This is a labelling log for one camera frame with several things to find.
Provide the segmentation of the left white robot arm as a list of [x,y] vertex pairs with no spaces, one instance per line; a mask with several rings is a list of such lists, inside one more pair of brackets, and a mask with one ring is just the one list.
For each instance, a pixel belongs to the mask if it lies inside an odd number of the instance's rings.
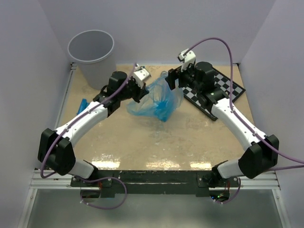
[[108,84],[82,112],[55,130],[45,129],[38,150],[40,169],[49,167],[61,176],[81,177],[87,186],[96,185],[98,169],[89,162],[77,159],[73,148],[91,128],[116,111],[122,101],[133,99],[140,102],[149,93],[146,80],[150,76],[145,68],[135,70],[130,76],[123,71],[113,72]]

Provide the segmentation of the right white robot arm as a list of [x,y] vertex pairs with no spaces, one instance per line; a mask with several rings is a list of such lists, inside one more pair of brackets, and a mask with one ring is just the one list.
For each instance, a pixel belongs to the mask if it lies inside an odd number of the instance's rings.
[[233,176],[253,179],[277,165],[279,139],[256,128],[233,104],[228,94],[216,85],[216,70],[212,64],[199,62],[187,69],[170,69],[166,81],[171,90],[188,87],[196,93],[200,105],[220,119],[234,134],[244,154],[233,161],[224,161],[212,168],[212,182],[221,187]]

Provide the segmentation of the blue plastic trash bag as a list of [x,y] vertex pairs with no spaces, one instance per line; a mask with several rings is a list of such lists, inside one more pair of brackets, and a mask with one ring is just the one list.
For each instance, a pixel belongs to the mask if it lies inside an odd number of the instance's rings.
[[131,101],[126,105],[126,110],[134,116],[145,116],[167,121],[173,112],[180,107],[183,101],[183,90],[178,86],[171,90],[165,78],[167,71],[162,71],[160,76],[147,86],[148,95],[139,103]]

